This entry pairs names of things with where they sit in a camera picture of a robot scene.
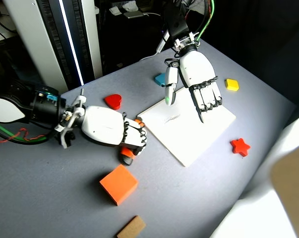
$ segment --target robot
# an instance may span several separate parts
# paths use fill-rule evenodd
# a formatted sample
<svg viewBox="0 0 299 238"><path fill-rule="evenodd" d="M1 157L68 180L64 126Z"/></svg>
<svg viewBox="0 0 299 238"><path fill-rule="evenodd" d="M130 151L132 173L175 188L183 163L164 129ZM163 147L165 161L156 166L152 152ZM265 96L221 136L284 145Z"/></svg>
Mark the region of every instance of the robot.
<svg viewBox="0 0 299 238"><path fill-rule="evenodd" d="M179 75L184 86L189 89L203 123L206 113L222 104L222 97L215 82L217 77L214 69L210 61L197 51L199 42L195 40L194 34L189 32L177 6L179 2L181 1L176 4L170 2L164 12L168 30L163 40L166 41L170 36L179 55L178 58L165 60L168 66L165 101L169 106L175 102ZM121 159L130 165L133 158L146 147L145 125L128 119L126 113L121 114L99 106L85 107L87 99L83 93L82 89L73 103L67 105L65 99L53 88L13 79L9 83L0 81L0 122L19 121L53 126L63 148L71 145L72 131L78 127L88 139L96 143L122 147ZM25 143L1 133L0 136L15 143Z"/></svg>

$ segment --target gray table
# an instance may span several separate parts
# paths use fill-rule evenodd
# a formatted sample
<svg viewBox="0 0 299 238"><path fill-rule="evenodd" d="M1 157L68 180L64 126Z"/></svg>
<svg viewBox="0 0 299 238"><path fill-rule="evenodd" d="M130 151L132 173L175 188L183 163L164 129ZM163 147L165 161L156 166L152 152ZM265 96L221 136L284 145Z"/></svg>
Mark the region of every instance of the gray table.
<svg viewBox="0 0 299 238"><path fill-rule="evenodd" d="M183 167L149 133L146 150L128 167L139 186L117 207L99 185L119 164L116 148L93 144L79 131L66 150L54 140L36 146L0 144L0 238L113 237L135 215L147 224L139 237L209 237L295 106L207 43L199 50L219 76L224 106L237 116L199 159ZM162 52L86 84L86 105L105 106L105 96L119 93L120 112L133 119L164 97L153 78L165 71L164 59L172 55ZM225 78L237 79L240 90L226 90ZM71 102L79 91L64 97ZM245 158L233 154L229 143L240 137L251 145Z"/></svg>

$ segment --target brown cardboard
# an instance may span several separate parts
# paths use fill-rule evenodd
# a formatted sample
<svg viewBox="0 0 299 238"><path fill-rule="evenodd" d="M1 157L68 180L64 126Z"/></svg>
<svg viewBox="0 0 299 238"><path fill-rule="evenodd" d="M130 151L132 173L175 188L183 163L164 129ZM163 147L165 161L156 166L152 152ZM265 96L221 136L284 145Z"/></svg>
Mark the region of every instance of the brown cardboard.
<svg viewBox="0 0 299 238"><path fill-rule="evenodd" d="M146 224L140 216L134 217L117 235L118 238L135 238L145 228Z"/></svg>
<svg viewBox="0 0 299 238"><path fill-rule="evenodd" d="M274 165L271 179L299 238L299 148Z"/></svg>

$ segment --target green cable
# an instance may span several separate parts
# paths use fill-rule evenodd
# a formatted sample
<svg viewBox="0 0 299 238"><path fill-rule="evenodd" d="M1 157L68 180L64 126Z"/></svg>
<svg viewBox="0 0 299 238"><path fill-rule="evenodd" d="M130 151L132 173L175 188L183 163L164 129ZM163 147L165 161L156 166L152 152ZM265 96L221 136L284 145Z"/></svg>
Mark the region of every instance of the green cable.
<svg viewBox="0 0 299 238"><path fill-rule="evenodd" d="M11 133L9 130L7 130L6 128L2 127L0 125L0 130L4 133L6 133L7 135L9 136L14 136L13 133ZM27 140L24 140L22 137L15 137L14 138L15 140L20 140L20 141L23 141L23 142L29 142ZM39 137L38 139L34 139L34 140L31 140L32 142L37 142L37 141L42 141L42 140L46 140L47 138L45 136L42 136L42 137Z"/></svg>
<svg viewBox="0 0 299 238"><path fill-rule="evenodd" d="M211 0L211 14L210 14L210 18L209 20L207 21L207 24L205 24L205 26L203 27L203 29L201 30L200 34L198 35L198 38L196 39L197 41L201 38L203 32L205 31L205 29L208 27L210 21L211 21L211 18L213 17L213 13L214 13L214 0Z"/></svg>

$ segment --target blue block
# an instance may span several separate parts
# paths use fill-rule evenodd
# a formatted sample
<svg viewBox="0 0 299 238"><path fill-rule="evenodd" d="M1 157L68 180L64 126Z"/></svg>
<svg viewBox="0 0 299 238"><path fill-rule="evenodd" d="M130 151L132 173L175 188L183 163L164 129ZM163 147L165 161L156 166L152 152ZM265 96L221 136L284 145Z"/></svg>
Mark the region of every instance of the blue block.
<svg viewBox="0 0 299 238"><path fill-rule="evenodd" d="M159 74L158 76L156 76L155 82L161 87L165 86L165 73L162 73L162 74Z"/></svg>

